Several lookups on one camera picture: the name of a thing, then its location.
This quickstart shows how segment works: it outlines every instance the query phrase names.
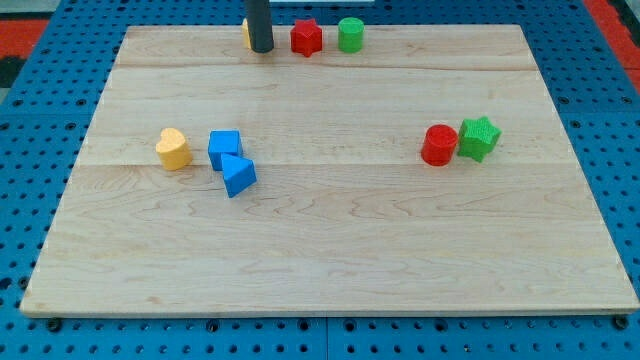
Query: blue pegboard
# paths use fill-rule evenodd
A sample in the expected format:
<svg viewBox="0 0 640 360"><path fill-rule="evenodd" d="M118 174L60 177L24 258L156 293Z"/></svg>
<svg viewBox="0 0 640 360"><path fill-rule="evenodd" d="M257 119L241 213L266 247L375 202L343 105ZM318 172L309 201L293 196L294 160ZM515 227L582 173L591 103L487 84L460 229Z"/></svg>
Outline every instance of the blue pegboard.
<svg viewBox="0 0 640 360"><path fill-rule="evenodd" d="M640 317L31 320L18 311L128 25L237 25L239 0L63 0L0 107L0 359L637 358ZM636 290L640 98L579 0L377 0L273 20L520 24Z"/></svg>

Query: black pole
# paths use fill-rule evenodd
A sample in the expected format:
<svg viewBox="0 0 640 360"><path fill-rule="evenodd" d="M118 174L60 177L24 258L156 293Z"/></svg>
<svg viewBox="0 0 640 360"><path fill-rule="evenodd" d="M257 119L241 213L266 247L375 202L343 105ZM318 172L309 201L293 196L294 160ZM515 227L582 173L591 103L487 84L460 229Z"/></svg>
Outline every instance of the black pole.
<svg viewBox="0 0 640 360"><path fill-rule="evenodd" d="M273 27L269 0L244 0L251 50L267 53L273 50Z"/></svg>

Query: blue block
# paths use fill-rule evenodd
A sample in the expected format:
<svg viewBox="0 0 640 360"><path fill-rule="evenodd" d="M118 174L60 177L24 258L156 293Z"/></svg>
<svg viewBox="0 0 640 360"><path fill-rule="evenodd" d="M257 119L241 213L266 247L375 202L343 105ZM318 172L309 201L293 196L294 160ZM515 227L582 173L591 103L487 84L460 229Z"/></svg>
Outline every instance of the blue block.
<svg viewBox="0 0 640 360"><path fill-rule="evenodd" d="M230 198L256 182L256 170L253 161L238 156L222 154L222 178Z"/></svg>
<svg viewBox="0 0 640 360"><path fill-rule="evenodd" d="M238 130L214 130L209 135L209 159L215 171L222 170L220 155L242 156L242 141Z"/></svg>

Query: wooden surface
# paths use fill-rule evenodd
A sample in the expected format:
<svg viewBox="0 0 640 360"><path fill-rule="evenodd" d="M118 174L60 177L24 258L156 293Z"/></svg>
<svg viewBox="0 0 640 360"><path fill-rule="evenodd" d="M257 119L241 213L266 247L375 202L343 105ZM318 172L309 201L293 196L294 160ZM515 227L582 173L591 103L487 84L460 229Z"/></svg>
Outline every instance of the wooden surface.
<svg viewBox="0 0 640 360"><path fill-rule="evenodd" d="M446 316L638 308L517 26L335 27L307 59L239 27L133 27L22 310L49 317ZM419 157L488 115L479 164ZM188 137L167 172L160 130ZM258 183L228 199L209 131L238 128Z"/></svg>

